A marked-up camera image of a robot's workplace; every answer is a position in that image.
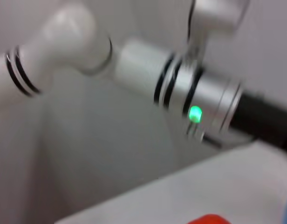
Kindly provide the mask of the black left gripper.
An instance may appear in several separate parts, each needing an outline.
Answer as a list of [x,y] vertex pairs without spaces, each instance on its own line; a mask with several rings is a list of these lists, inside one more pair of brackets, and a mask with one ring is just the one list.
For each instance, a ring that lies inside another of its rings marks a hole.
[[243,92],[230,128],[249,134],[287,154],[287,109]]

